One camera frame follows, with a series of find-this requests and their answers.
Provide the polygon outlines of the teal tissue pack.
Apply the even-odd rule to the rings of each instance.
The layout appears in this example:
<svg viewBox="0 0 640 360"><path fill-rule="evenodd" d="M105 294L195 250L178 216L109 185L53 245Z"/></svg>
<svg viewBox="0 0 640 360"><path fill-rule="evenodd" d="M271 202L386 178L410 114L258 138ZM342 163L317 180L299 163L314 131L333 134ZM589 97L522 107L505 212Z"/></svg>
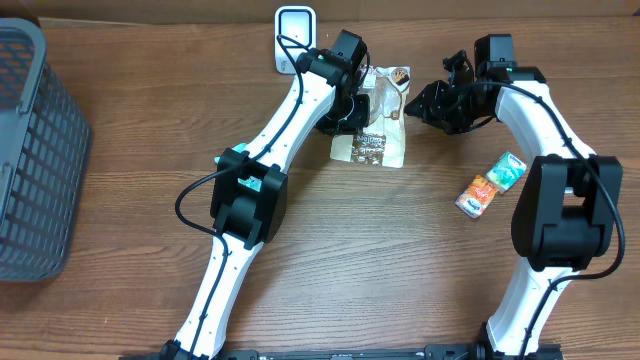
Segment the teal tissue pack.
<svg viewBox="0 0 640 360"><path fill-rule="evenodd" d="M510 152L505 152L485 174L501 194L508 191L526 172L527 164Z"/></svg>

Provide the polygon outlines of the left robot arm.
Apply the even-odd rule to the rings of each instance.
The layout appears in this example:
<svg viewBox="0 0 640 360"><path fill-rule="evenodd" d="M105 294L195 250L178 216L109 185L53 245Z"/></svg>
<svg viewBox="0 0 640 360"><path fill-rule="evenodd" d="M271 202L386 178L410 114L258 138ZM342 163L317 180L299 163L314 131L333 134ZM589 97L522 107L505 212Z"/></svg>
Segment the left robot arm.
<svg viewBox="0 0 640 360"><path fill-rule="evenodd" d="M243 149L226 149L217 169L177 197L174 207L197 187L213 182L213 224L198 229L211 236L205 275L189 315L160 359L214 359L222 351L230 315L248 272L263 246L280 228L287 208L288 170L311 130L355 135L368 124L369 98L359 93L370 60L362 38L343 30L329 49L310 48L279 35L290 59L293 83L265 128Z"/></svg>

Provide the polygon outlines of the beige dried food pouch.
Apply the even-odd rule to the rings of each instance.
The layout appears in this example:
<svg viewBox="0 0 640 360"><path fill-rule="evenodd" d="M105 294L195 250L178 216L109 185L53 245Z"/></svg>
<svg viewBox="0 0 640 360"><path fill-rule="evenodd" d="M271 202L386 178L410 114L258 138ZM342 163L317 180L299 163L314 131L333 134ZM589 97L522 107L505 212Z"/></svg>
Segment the beige dried food pouch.
<svg viewBox="0 0 640 360"><path fill-rule="evenodd" d="M368 126L359 135L333 138L330 158L343 162L402 168L406 134L404 107L411 72L406 67L373 67L359 93L370 98Z"/></svg>

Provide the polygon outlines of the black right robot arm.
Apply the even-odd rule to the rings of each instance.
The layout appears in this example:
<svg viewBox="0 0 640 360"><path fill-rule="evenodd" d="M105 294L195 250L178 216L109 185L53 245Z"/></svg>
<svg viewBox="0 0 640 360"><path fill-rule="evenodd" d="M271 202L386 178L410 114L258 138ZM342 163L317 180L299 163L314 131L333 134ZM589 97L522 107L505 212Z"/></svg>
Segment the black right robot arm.
<svg viewBox="0 0 640 360"><path fill-rule="evenodd" d="M430 344L428 359L560 359L558 345L539 342L542 329L572 281L613 273L625 252L617 202L623 168L582 142L551 99L536 67L520 67L509 34L474 43L443 61L447 81L427 85L404 108L408 116L448 135L492 119L504 123L529 163L511 220L520 259L496 312L472 344Z"/></svg>

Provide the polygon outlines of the teal snack wrapper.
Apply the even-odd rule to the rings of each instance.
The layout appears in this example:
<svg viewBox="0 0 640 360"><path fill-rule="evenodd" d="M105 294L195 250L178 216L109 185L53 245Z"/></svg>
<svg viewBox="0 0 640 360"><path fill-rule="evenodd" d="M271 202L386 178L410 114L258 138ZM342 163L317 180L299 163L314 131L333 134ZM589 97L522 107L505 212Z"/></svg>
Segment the teal snack wrapper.
<svg viewBox="0 0 640 360"><path fill-rule="evenodd" d="M218 183L226 185L231 181L231 178L233 176L236 176L236 180L240 185L243 185L256 192L259 192L261 190L262 180L248 173L250 166L250 163L248 161L238 166L230 166L228 169L222 168L221 156L217 156L214 159L214 162L217 165L216 172L218 173L218 176L216 177L216 179Z"/></svg>

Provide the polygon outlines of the orange tissue pack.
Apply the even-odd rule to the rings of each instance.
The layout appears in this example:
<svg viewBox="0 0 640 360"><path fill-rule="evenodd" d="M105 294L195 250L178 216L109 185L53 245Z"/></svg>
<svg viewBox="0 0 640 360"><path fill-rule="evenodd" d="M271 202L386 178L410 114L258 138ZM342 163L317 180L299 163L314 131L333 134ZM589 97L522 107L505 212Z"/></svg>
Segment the orange tissue pack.
<svg viewBox="0 0 640 360"><path fill-rule="evenodd" d="M466 215L480 217L498 193L498 188L481 175L476 175L471 184L456 199L455 205Z"/></svg>

